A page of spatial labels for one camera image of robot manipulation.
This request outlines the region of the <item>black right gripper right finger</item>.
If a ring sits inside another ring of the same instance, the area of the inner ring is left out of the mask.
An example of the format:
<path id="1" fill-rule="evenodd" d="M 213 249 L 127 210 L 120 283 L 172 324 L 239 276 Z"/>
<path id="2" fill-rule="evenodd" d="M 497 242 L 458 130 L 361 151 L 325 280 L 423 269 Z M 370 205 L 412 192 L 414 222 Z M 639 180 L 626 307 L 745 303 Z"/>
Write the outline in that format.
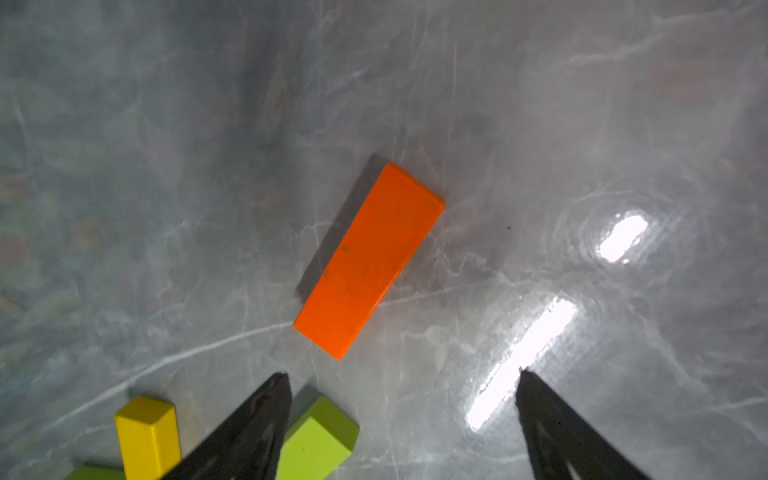
<path id="1" fill-rule="evenodd" d="M 520 372 L 515 402 L 536 480 L 647 477 L 534 372 Z"/>

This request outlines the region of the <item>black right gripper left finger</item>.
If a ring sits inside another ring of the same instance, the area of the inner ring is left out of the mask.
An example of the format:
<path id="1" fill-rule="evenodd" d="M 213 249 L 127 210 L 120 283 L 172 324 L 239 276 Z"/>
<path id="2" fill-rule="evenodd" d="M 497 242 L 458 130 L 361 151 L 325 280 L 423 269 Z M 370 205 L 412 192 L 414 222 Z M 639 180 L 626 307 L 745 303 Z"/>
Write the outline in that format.
<path id="1" fill-rule="evenodd" d="M 288 375 L 273 374 L 163 478 L 274 479 L 291 406 Z"/>

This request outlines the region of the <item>orange block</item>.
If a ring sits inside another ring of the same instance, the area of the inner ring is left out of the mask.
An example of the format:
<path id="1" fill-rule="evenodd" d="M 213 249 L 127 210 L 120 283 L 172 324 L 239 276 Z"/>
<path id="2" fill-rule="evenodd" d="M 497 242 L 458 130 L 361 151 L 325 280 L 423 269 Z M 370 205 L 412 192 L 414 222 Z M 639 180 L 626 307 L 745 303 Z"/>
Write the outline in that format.
<path id="1" fill-rule="evenodd" d="M 342 359 L 445 206 L 402 167 L 372 157 L 297 287 L 294 328 Z"/>

